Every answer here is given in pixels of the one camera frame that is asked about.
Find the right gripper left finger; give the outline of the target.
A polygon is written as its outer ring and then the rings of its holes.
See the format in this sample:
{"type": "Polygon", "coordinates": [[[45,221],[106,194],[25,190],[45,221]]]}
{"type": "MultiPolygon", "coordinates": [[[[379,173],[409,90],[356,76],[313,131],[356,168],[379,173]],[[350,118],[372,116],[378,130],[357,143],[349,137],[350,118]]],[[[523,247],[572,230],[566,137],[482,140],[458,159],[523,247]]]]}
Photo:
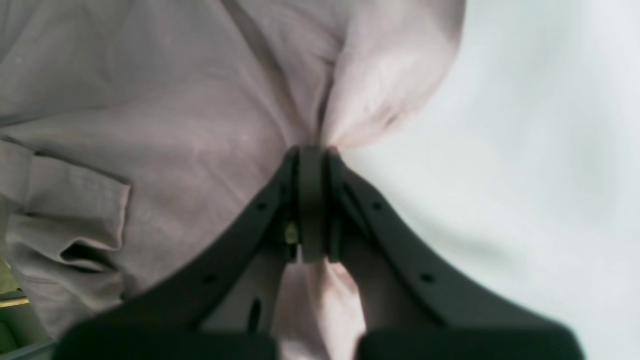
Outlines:
{"type": "Polygon", "coordinates": [[[301,148],[224,233],[179,272],[69,331],[55,360],[276,360],[282,276],[297,259],[301,148]]]}

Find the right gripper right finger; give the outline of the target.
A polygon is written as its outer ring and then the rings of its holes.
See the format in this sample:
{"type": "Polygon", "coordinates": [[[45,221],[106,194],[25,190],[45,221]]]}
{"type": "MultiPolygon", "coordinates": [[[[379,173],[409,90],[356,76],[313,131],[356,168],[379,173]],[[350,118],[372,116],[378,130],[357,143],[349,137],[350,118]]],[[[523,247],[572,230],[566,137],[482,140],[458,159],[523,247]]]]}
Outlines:
{"type": "Polygon", "coordinates": [[[350,170],[312,151],[323,230],[312,253],[353,278],[366,332],[357,360],[583,360],[572,331],[506,300],[446,262],[350,170]]]}

